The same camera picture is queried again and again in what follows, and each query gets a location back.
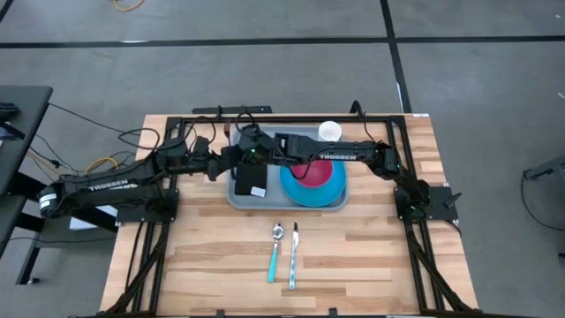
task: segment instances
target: pink bowl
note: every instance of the pink bowl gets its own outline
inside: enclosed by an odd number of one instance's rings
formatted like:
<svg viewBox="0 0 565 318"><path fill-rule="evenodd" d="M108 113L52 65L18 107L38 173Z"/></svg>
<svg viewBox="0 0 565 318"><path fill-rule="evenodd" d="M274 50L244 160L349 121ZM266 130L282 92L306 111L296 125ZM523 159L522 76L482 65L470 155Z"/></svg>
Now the pink bowl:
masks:
<svg viewBox="0 0 565 318"><path fill-rule="evenodd" d="M304 176L307 164L300 164L290 167L292 172L297 177ZM325 185L334 173L334 165L329 160L315 160L310 165L310 170L306 177L302 179L297 179L298 183L302 186L309 188L316 188Z"/></svg>

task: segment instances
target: white cup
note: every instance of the white cup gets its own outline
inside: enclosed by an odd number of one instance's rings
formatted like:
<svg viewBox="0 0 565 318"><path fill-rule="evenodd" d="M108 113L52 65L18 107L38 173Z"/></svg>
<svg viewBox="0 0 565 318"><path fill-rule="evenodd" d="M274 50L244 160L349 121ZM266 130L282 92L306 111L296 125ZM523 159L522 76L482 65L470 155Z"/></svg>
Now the white cup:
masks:
<svg viewBox="0 0 565 318"><path fill-rule="evenodd" d="M340 137L342 137L342 127L336 122L323 122L318 128L318 141L339 141Z"/></svg>

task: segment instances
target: gray carpet floor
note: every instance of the gray carpet floor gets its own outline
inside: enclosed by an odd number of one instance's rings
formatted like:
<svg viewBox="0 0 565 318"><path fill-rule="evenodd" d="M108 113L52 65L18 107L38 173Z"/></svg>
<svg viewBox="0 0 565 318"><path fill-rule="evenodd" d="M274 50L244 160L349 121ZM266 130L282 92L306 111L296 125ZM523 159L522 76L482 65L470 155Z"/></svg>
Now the gray carpet floor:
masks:
<svg viewBox="0 0 565 318"><path fill-rule="evenodd" d="M565 34L559 0L394 0L390 8L396 36ZM110 0L14 0L0 23L0 42L384 35L373 0L146 0L128 13ZM413 111L431 115L448 182L463 193L457 207L480 307L565 316L565 267L557 257L565 234L535 223L520 197L523 170L565 153L565 43L399 50ZM52 86L52 102L124 130L141 126L146 114L218 104L345 112L358 99L370 112L401 111L387 44L0 49L0 70L0 85ZM124 149L114 133L53 108L39 134L81 169ZM41 140L34 147L49 152ZM28 160L20 170L49 182ZM565 192L556 178L524 190L541 220L565 227ZM0 317L98 310L112 242L44 249L33 273L43 281L16 286L28 246L11 242L0 261Z"/></svg>

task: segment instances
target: gray tray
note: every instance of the gray tray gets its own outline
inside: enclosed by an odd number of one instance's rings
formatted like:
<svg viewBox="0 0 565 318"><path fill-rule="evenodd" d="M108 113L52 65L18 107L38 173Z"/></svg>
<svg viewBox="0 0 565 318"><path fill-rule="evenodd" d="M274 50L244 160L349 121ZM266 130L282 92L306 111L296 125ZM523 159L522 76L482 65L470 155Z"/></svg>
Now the gray tray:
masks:
<svg viewBox="0 0 565 318"><path fill-rule="evenodd" d="M236 144L241 137L240 133L237 130L231 134L231 142L232 144ZM310 138L316 139L318 137L318 126L314 125L306 125L306 126L295 126L295 125L263 125L261 127L261 131L265 132L271 137L275 136L275 133L295 133L300 134L303 136L308 136ZM337 198L334 202L327 205L326 207L321 208L309 208L302 205L297 204L291 198L289 198L283 190L281 186L281 182L279 181L279 171L281 167L268 165L267 167L267 191L265 193L265 197L257 197L253 195L235 195L234 194L234 187L236 181L231 178L231 174L228 174L228 186L227 195L228 202L234 208L241 208L241 209L276 209L276 210L338 210L345 206L347 203L347 199L349 198L349 188L347 186L347 171L345 171L345 190L343 191L342 195Z"/></svg>

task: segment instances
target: wooden table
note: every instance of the wooden table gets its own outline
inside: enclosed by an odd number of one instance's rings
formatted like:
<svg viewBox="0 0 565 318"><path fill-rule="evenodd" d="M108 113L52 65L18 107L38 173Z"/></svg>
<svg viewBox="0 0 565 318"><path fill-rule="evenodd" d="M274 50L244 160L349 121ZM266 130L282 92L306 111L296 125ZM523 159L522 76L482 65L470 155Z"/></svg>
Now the wooden table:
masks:
<svg viewBox="0 0 565 318"><path fill-rule="evenodd" d="M163 134L166 118L147 116L144 126ZM407 115L406 122L418 177L442 185L446 180L430 118ZM198 135L211 138L210 124L195 128ZM211 145L216 152L227 145L222 128L216 125L218 135ZM342 128L346 140L368 140L362 124ZM387 140L384 124L369 123L367 128L376 140ZM140 144L152 147L155 138L144 132ZM145 155L147 151L140 151L138 159ZM217 309L226 314L328 314L331 307L339 314L418 313L408 247L392 194L395 183L375 177L362 163L347 163L347 171L350 198L345 208L334 212L238 210L226 201L225 174L214 183L204 175L179 177L180 206L170 228L157 314L215 314ZM295 220L300 230L297 289L290 291ZM271 231L278 222L286 235L279 246L276 282L269 284ZM428 224L439 271L461 299L475 307L459 234L442 221ZM132 223L119 230L102 310L124 291L137 228ZM433 307L429 277L422 272L427 303ZM147 282L152 281L150 274ZM142 309L147 308L150 285Z"/></svg>

